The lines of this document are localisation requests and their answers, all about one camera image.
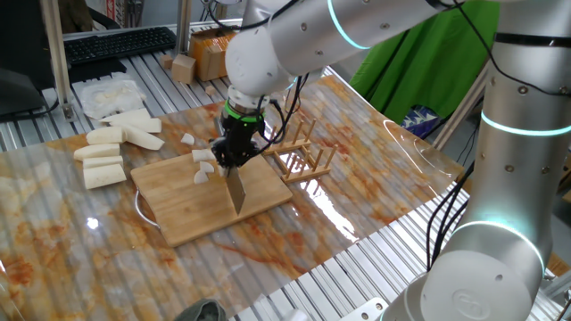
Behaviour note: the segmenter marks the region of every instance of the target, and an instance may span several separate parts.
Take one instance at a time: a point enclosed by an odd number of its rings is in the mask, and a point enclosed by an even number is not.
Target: black keyboard
[[[81,64],[105,58],[171,49],[176,42],[177,38],[172,31],[166,27],[157,27],[65,41],[63,47],[70,64]]]

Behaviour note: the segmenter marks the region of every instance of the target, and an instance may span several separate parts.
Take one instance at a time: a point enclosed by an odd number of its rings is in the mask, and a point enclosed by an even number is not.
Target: green backdrop
[[[491,45],[500,5],[476,1],[463,8]],[[451,10],[373,47],[350,83],[398,124],[415,105],[445,118],[458,107],[485,59],[474,31],[458,10]]]

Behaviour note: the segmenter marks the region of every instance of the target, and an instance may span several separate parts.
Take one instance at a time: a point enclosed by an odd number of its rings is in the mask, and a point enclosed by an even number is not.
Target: cardboard box
[[[236,35],[232,30],[209,29],[195,32],[190,37],[188,55],[196,59],[196,75],[202,81],[224,77],[226,50]]]

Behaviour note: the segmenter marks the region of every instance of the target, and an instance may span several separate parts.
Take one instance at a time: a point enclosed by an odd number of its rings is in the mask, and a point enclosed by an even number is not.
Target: bamboo cutting board
[[[200,169],[192,154],[131,170],[139,188],[171,247],[232,225],[291,200],[292,192],[274,169],[257,156],[239,169],[246,197],[240,215],[236,214],[226,179],[218,170],[210,181],[194,184]]]

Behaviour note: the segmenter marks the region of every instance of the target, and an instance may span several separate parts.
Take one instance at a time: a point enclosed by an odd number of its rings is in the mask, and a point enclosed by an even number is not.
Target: radish chunk
[[[215,161],[216,157],[214,157],[214,154],[209,149],[193,150],[193,159],[194,159],[194,162]]]
[[[127,141],[135,144],[137,146],[146,148],[152,151],[158,151],[161,149],[164,142],[151,134],[144,132],[139,128],[135,128],[131,125],[121,123],[120,127],[127,131]]]
[[[207,163],[206,161],[200,162],[200,170],[203,171],[204,173],[214,173],[214,167],[210,163]]]
[[[83,160],[83,169],[94,169],[96,167],[119,164],[123,166],[123,158],[120,156],[98,157]]]
[[[79,148],[73,153],[73,159],[82,161],[87,158],[119,156],[119,144],[97,144]]]
[[[123,167],[119,164],[102,166],[94,169],[83,169],[86,189],[97,188],[126,181]]]
[[[122,128],[99,128],[87,134],[88,144],[125,143],[127,133]]]
[[[133,119],[150,119],[151,115],[146,108],[141,108],[135,111],[126,111],[121,114],[111,115],[99,120],[100,122],[112,122],[112,121],[123,121],[123,120],[133,120]]]
[[[206,183],[208,182],[208,177],[206,176],[206,173],[199,170],[196,172],[196,174],[194,174],[194,184],[195,185],[199,185],[202,183]]]
[[[192,146],[192,145],[194,145],[194,136],[192,136],[190,134],[184,134],[182,136],[182,139],[180,140],[180,143]]]
[[[162,131],[162,122],[160,119],[125,119],[111,122],[111,126],[120,126],[121,124],[131,125],[146,133],[159,134]]]

